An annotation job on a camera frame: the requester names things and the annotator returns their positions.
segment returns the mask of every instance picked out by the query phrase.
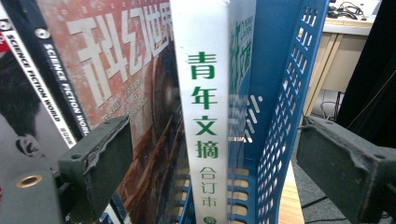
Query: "blue plastic basket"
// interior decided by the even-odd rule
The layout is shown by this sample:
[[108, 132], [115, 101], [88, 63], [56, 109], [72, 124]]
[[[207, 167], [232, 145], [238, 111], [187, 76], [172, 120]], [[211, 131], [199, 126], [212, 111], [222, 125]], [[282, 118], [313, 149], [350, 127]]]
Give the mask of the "blue plastic basket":
[[[279, 202], [329, 0], [258, 0], [243, 168], [241, 223], [277, 223]], [[194, 223], [192, 196], [179, 223]]]

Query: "book spine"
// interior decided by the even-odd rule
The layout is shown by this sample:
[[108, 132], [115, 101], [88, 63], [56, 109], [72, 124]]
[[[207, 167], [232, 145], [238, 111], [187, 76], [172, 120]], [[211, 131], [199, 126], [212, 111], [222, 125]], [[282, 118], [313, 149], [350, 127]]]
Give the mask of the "book spine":
[[18, 34], [10, 17], [8, 16], [5, 8], [3, 7], [3, 3], [0, 3], [0, 32], [2, 32], [11, 51], [15, 55], [23, 72], [34, 87], [40, 101], [46, 107], [48, 113], [51, 116], [51, 119], [58, 128], [67, 146], [71, 148], [73, 145], [76, 144], [77, 141], [69, 126], [65, 122], [64, 116], [61, 113], [61, 110], [56, 104], [54, 98], [52, 97], [49, 88], [47, 87], [40, 73], [38, 72], [38, 69], [29, 51], [25, 47], [20, 35]]
[[40, 13], [36, 1], [20, 1], [20, 4], [35, 33], [34, 37], [42, 50], [42, 55], [45, 56], [46, 62], [58, 83], [60, 92], [67, 103], [69, 111], [78, 125], [79, 131], [83, 136], [87, 135], [91, 131], [89, 122], [75, 94], [73, 84], [64, 68], [60, 53], [55, 47], [48, 26]]
[[175, 0], [171, 8], [196, 222], [227, 223], [228, 6]]

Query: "blue plastic file holder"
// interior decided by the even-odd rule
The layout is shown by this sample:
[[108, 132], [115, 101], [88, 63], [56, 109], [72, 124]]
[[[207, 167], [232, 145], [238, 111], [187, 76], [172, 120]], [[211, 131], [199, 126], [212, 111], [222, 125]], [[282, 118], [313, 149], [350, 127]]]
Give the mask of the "blue plastic file holder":
[[[240, 223], [277, 223], [279, 202], [303, 113], [329, 0], [258, 0], [243, 168], [247, 214]], [[178, 223], [194, 223], [189, 194]]]

